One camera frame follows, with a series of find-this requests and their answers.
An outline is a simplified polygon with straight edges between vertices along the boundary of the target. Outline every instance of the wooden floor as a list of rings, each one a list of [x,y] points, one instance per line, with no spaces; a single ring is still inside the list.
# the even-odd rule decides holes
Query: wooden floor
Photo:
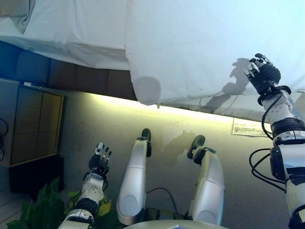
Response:
[[[27,195],[11,193],[9,190],[9,170],[0,167],[0,229],[6,229],[6,223],[19,219],[21,215],[21,203],[29,202]]]

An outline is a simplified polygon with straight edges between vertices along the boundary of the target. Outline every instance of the wooden cabinet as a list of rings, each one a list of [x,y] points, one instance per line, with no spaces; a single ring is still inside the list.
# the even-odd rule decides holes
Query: wooden cabinet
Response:
[[[5,155],[0,166],[56,154],[62,104],[61,95],[1,79],[0,118],[7,122],[9,131],[3,138]]]

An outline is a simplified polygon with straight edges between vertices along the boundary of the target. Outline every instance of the black cable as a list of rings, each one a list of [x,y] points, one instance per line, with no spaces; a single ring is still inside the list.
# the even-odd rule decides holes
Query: black cable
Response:
[[[70,199],[68,199],[67,200],[67,202],[66,202],[66,208],[69,208],[69,206],[68,206],[68,204],[69,204],[69,202],[72,200],[72,199],[74,199],[78,194],[80,194],[81,193],[81,191],[78,191],[73,197],[71,197]]]
[[[262,118],[262,129],[263,129],[263,132],[267,135],[268,138],[270,138],[271,140],[273,140],[273,137],[271,137],[269,135],[270,132],[266,131],[265,129],[265,119],[266,119],[266,116],[268,114],[268,112],[271,110],[271,108],[280,100],[280,98],[282,98],[283,96],[283,92],[281,92],[281,94],[277,97],[277,99],[268,107],[268,109],[266,110],[266,112],[264,113],[263,115],[263,118]]]
[[[108,181],[107,181],[107,180],[105,180],[104,184],[106,184],[106,186],[102,188],[102,189],[103,189],[103,191],[105,191],[105,190],[106,190],[106,188],[108,187]]]
[[[154,188],[154,189],[148,191],[146,194],[149,194],[149,193],[151,193],[151,192],[153,192],[153,191],[155,191],[155,190],[158,190],[158,189],[165,190],[165,191],[168,193],[168,195],[170,195],[170,197],[171,197],[171,199],[172,199],[172,202],[173,202],[173,207],[175,208],[175,213],[178,214],[177,206],[176,206],[176,203],[175,203],[175,201],[174,201],[174,199],[173,199],[173,196],[171,195],[171,193],[169,192],[169,190],[167,190],[166,188],[157,187],[157,188]]]
[[[270,185],[272,185],[272,186],[278,188],[279,190],[284,191],[284,192],[286,193],[286,189],[284,189],[284,188],[282,188],[281,186],[278,186],[277,184],[274,184],[274,183],[272,183],[272,182],[270,182],[270,181],[268,181],[268,180],[271,180],[271,181],[274,181],[274,182],[277,182],[277,183],[280,183],[280,184],[285,184],[284,181],[276,180],[276,179],[272,179],[272,178],[266,177],[265,175],[261,174],[260,172],[258,172],[258,171],[256,170],[256,167],[257,167],[263,160],[265,160],[267,157],[269,157],[269,156],[270,156],[270,153],[267,154],[267,155],[265,155],[264,157],[262,157],[262,158],[253,166],[253,164],[252,164],[252,157],[253,157],[253,155],[254,155],[255,153],[257,153],[257,152],[259,152],[259,151],[263,151],[263,150],[270,150],[270,148],[264,148],[264,149],[255,150],[255,151],[252,152],[251,155],[249,156],[249,164],[250,164],[250,166],[251,166],[251,168],[252,168],[252,170],[251,170],[252,175],[255,176],[256,178],[258,178],[258,179],[260,179],[260,180],[262,180],[262,181],[264,181],[264,182],[266,182],[266,183],[268,183],[268,184],[270,184]]]
[[[252,164],[252,157],[253,157],[253,155],[254,155],[255,153],[259,152],[259,151],[262,151],[262,150],[270,150],[270,149],[265,148],[265,149],[255,150],[255,151],[254,151],[253,153],[251,153],[251,155],[249,156],[249,164],[250,164],[252,170],[253,170],[254,172],[256,172],[258,175],[260,175],[261,177],[265,178],[265,179],[268,179],[268,180],[271,180],[271,181],[274,181],[274,182],[277,182],[277,183],[280,183],[280,184],[285,184],[284,181],[269,178],[269,177],[267,177],[267,176],[261,174],[260,172],[258,172],[258,171],[256,170],[256,167],[257,167],[263,160],[265,160],[268,156],[270,156],[270,154],[267,154],[267,155],[265,155],[264,157],[262,157],[262,158],[253,166],[253,164]]]
[[[0,118],[0,121],[2,121],[5,124],[5,127],[6,127],[6,130],[5,130],[4,134],[0,135],[0,155],[2,155],[1,158],[0,158],[0,161],[3,161],[4,154],[5,154],[3,137],[8,133],[9,127],[8,127],[8,124],[6,123],[6,121],[4,119]]]

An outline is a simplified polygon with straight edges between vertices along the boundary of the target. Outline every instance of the white cloth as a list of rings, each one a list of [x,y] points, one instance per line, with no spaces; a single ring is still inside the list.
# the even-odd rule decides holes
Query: white cloth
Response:
[[[281,85],[305,90],[303,0],[130,0],[126,57],[144,104],[257,94],[244,75],[266,55]]]
[[[0,40],[83,66],[128,70],[127,0],[36,0],[24,34],[7,18]]]

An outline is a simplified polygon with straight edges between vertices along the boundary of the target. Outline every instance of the yellow light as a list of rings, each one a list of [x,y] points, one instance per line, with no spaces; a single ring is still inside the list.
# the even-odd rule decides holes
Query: yellow light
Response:
[[[202,112],[184,110],[180,108],[167,107],[167,106],[158,106],[154,105],[143,105],[137,101],[125,100],[120,98],[108,97],[104,95],[91,94],[93,99],[105,107],[119,109],[120,111],[135,111],[146,114],[153,114],[156,117],[158,116],[171,116],[172,118],[194,118],[200,120],[213,120],[219,122],[232,122],[233,118],[216,115],[216,114],[207,114]]]

